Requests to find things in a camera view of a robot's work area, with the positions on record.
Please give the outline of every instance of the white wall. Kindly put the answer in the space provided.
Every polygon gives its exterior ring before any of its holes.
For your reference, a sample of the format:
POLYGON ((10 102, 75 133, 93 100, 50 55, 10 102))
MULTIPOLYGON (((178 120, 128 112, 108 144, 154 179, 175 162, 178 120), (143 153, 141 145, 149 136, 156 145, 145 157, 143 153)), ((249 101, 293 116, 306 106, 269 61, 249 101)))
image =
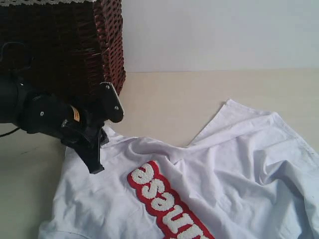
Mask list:
POLYGON ((123 0, 129 72, 319 67, 318 0, 123 0))

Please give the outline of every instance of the t-shirt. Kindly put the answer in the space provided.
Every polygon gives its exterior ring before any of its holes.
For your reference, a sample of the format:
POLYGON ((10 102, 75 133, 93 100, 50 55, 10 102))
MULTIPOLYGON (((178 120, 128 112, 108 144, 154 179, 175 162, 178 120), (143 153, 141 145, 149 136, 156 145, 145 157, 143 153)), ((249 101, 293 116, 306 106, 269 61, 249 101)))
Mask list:
POLYGON ((319 156, 277 113, 228 100, 185 148, 105 131, 96 175, 66 150, 39 239, 319 238, 319 156))

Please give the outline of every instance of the wicker basket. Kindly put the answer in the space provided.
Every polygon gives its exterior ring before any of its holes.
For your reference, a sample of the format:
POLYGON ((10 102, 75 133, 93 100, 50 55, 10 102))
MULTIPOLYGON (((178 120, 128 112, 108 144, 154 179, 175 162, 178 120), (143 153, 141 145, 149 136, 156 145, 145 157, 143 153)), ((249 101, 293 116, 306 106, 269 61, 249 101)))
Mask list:
MULTIPOLYGON (((125 81, 121 0, 0 7, 0 44, 25 43, 34 56, 23 76, 66 100, 94 100, 97 85, 111 81, 118 94, 125 81)), ((9 49, 12 67, 21 50, 9 49)))

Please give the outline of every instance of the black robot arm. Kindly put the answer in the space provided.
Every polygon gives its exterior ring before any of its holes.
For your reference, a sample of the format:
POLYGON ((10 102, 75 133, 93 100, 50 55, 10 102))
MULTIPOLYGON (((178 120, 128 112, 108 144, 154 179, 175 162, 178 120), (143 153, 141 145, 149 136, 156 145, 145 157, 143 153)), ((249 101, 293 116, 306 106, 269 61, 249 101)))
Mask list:
POLYGON ((104 169, 100 163, 100 146, 108 142, 104 121, 119 122, 124 116, 111 83, 101 83, 98 96, 90 105, 72 106, 10 73, 0 76, 0 123, 60 139, 95 174, 104 169))

